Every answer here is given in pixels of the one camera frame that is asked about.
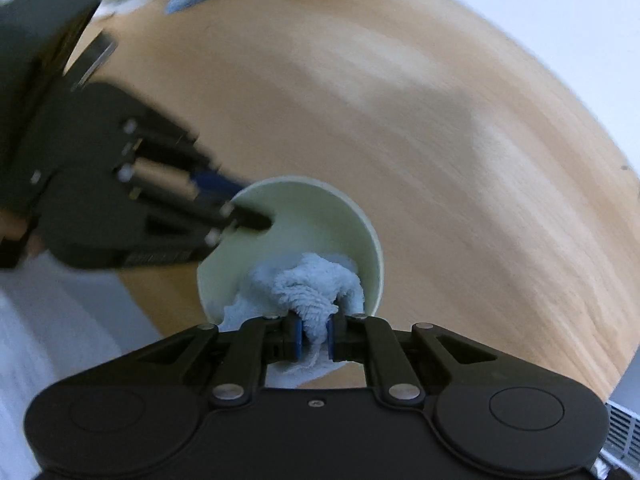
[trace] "wood grain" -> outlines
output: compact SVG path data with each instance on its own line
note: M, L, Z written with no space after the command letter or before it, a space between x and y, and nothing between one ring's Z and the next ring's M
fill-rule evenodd
M163 4L106 23L102 76L242 176L348 193L395 328L430 321L610 393L640 339L639 183L534 58L451 0ZM203 319L193 268L122 278L163 333Z

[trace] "air vent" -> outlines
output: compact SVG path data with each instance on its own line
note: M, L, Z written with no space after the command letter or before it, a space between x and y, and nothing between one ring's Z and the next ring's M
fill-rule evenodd
M607 402L609 434L603 451L628 471L640 474L640 417L624 406Z

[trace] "paper cup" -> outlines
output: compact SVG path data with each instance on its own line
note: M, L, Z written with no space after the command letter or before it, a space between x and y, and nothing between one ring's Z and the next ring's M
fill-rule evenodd
M210 322L220 323L241 281L260 262L299 253L344 254L358 266L365 312L375 314L384 283L382 247L362 209L332 186L301 176L256 182L233 202L268 214L266 232L238 229L198 266L198 292Z

